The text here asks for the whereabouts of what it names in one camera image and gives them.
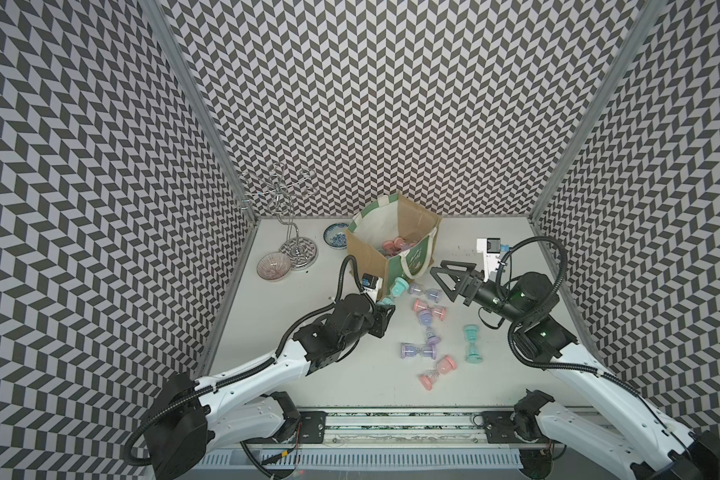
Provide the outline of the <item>green canvas Christmas bag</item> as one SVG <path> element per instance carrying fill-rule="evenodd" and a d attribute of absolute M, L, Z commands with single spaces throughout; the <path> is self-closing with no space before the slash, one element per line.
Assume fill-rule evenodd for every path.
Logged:
<path fill-rule="evenodd" d="M 383 195 L 365 206 L 346 230 L 348 253 L 355 257 L 358 275 L 378 278 L 372 295 L 391 294 L 398 278 L 420 279 L 434 261 L 441 217 L 401 193 Z"/>

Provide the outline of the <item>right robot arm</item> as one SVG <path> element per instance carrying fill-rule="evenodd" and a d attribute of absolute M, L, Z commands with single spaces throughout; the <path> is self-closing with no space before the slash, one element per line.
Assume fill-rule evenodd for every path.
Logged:
<path fill-rule="evenodd" d="M 559 253 L 555 278 L 521 275 L 502 282 L 514 255 L 528 245 L 549 243 Z M 451 301 L 477 304 L 507 321 L 507 343 L 523 365 L 543 370 L 584 397 L 610 424 L 580 417 L 540 390 L 514 406 L 514 431 L 526 442 L 543 438 L 564 444 L 619 479 L 720 479 L 720 438 L 696 433 L 648 402 L 605 367 L 551 311 L 567 274 L 564 245 L 549 236 L 527 238 L 501 253 L 494 275 L 475 264 L 442 261 L 431 276 Z"/>

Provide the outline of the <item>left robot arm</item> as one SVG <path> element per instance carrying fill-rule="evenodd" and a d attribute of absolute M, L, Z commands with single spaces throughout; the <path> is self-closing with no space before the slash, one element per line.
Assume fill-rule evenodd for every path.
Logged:
<path fill-rule="evenodd" d="M 365 335 L 383 337 L 395 310 L 364 289 L 338 289 L 331 303 L 291 324 L 272 352 L 216 375 L 171 376 L 123 442 L 122 461 L 176 479 L 211 447 L 290 439 L 299 414 L 280 386 L 342 361 Z"/>

